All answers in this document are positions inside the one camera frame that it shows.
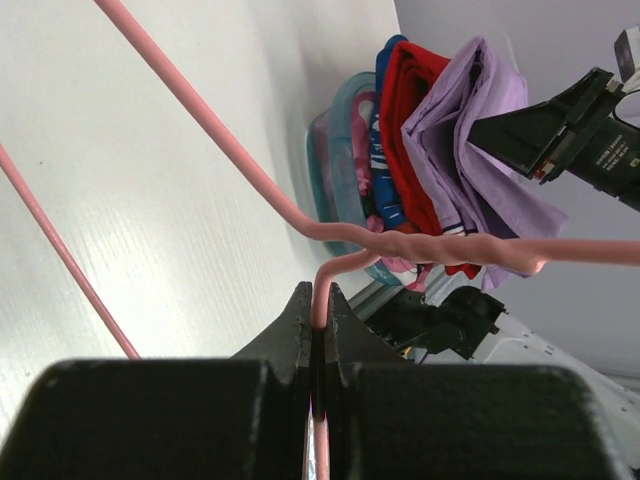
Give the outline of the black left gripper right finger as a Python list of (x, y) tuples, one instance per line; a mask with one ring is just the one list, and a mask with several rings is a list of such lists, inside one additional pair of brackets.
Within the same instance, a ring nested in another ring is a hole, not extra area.
[(489, 324), (468, 359), (400, 358), (329, 297), (332, 479), (626, 479), (630, 393), (549, 344), (472, 287), (392, 321)]

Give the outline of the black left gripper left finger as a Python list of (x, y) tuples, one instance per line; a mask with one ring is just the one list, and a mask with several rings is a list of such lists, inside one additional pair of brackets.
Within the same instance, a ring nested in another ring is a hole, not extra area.
[(304, 479), (311, 286), (227, 359), (48, 367), (9, 432), (13, 479)]

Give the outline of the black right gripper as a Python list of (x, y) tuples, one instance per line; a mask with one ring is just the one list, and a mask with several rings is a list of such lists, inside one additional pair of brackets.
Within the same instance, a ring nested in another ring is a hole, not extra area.
[(590, 185), (620, 185), (625, 123), (615, 110), (624, 96), (613, 73), (594, 68), (547, 101), (475, 121), (468, 141), (541, 183), (569, 172)]

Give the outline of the purple trousers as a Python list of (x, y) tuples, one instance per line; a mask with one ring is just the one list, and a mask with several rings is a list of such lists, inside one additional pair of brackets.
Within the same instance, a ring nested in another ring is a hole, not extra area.
[(524, 77), (484, 38), (475, 37), (444, 68), (405, 123), (411, 139), (427, 148), (434, 165), (456, 184), (477, 222), (476, 233), (553, 238), (568, 220), (516, 181), (509, 167), (468, 141), (475, 121), (528, 104)]

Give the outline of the pink wire hanger with trousers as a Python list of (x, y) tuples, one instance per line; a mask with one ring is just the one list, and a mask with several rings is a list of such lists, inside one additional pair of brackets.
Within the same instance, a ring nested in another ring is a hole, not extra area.
[(346, 241), (361, 247), (361, 252), (331, 260), (323, 264), (319, 270), (316, 280), (318, 288), (314, 294), (312, 311), (312, 323), (315, 326), (323, 326), (327, 321), (329, 286), (333, 278), (343, 271), (366, 267), (382, 256), (400, 256), (419, 261), (434, 260), (445, 264), (495, 264), (522, 273), (537, 273), (551, 261), (635, 265), (639, 260), (639, 245), (636, 242), (501, 240), (488, 234), (470, 237), (374, 234), (353, 224), (314, 221), (304, 214), (254, 161), (121, 2), (101, 1), (98, 6), (244, 178), (283, 220), (309, 239)]

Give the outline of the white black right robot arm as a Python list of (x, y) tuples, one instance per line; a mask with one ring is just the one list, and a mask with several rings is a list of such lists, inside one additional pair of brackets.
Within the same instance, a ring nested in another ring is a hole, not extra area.
[[(474, 121), (466, 144), (541, 184), (569, 173), (633, 210), (639, 208), (639, 129), (616, 108), (635, 93), (601, 68), (551, 99)], [(438, 305), (400, 293), (367, 324), (410, 361), (556, 364), (581, 375), (602, 397), (638, 405), (637, 395), (557, 348), (495, 298), (470, 285), (441, 287)]]

